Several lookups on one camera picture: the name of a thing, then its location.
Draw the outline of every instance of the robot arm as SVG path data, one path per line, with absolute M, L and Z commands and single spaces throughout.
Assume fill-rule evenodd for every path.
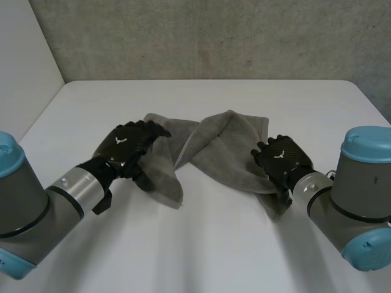
M 110 208 L 109 187 L 116 178 L 132 178 L 142 190 L 154 190 L 137 162 L 159 136 L 170 133 L 152 121 L 120 125 L 91 160 L 44 190 L 22 148 L 0 132 L 0 271 L 24 278 L 84 214 Z
M 278 190 L 290 189 L 315 225 L 357 270 L 391 263 L 391 128 L 351 129 L 341 147 L 334 181 L 316 172 L 287 136 L 259 143 L 256 163 Z

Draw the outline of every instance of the blue joint cover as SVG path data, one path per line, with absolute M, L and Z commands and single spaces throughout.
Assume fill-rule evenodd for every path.
M 24 151 L 13 136 L 0 131 L 0 179 L 15 172 L 24 158 Z
M 341 146 L 346 157 L 364 163 L 391 163 L 391 128 L 359 126 L 350 129 Z
M 379 270 L 391 264 L 391 228 L 379 228 L 350 240 L 341 255 L 361 271 Z
M 0 248 L 0 271 L 6 275 L 16 280 L 20 280 L 36 267 L 35 264 L 25 261 L 23 258 Z

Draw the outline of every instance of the gray concrete wall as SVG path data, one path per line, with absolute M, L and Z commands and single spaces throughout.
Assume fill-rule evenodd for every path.
M 390 0 L 30 3 L 66 82 L 345 79 L 391 120 Z

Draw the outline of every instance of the table surface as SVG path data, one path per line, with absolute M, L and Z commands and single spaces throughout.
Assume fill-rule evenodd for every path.
M 335 169 L 347 130 L 389 126 L 346 81 L 78 81 L 64 86 L 21 145 L 50 185 L 88 159 L 106 134 L 154 112 L 200 121 L 232 109 L 269 118 L 321 172 Z M 294 203 L 278 224 L 252 194 L 190 164 L 177 171 L 177 211 L 130 180 L 112 185 L 112 208 L 90 213 L 24 280 L 0 292 L 387 292 L 391 267 L 358 272 Z

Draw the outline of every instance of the towel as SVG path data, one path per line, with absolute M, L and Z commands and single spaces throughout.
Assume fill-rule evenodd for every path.
M 266 142 L 267 118 L 228 110 L 201 122 L 157 114 L 146 115 L 144 121 L 148 120 L 159 123 L 172 135 L 160 137 L 139 162 L 156 186 L 150 194 L 154 199 L 179 209 L 183 189 L 175 170 L 190 162 L 222 184 L 254 193 L 274 222 L 287 210 L 288 206 L 278 201 L 276 188 L 265 171 L 250 154 L 257 142 Z

